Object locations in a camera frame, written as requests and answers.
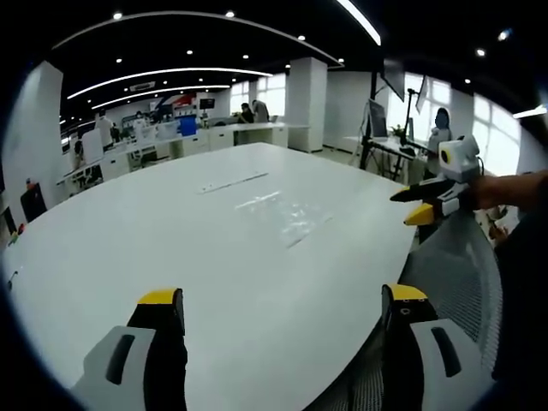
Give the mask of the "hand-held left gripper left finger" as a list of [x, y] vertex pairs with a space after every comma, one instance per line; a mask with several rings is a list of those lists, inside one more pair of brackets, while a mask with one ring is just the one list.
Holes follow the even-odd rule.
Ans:
[[70, 393], [85, 410], [185, 410], [187, 363], [183, 291], [154, 290], [89, 351]]

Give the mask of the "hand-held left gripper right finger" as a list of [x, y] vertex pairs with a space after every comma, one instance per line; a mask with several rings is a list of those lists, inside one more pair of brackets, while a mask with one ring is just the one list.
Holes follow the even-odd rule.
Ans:
[[472, 410], [492, 388], [478, 345], [426, 294], [382, 287], [383, 410]]

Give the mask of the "person's right hand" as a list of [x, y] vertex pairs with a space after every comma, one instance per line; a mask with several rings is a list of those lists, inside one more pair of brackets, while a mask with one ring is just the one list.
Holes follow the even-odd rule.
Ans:
[[475, 209], [491, 209], [495, 206], [517, 206], [516, 189], [518, 176], [480, 176], [470, 186]]

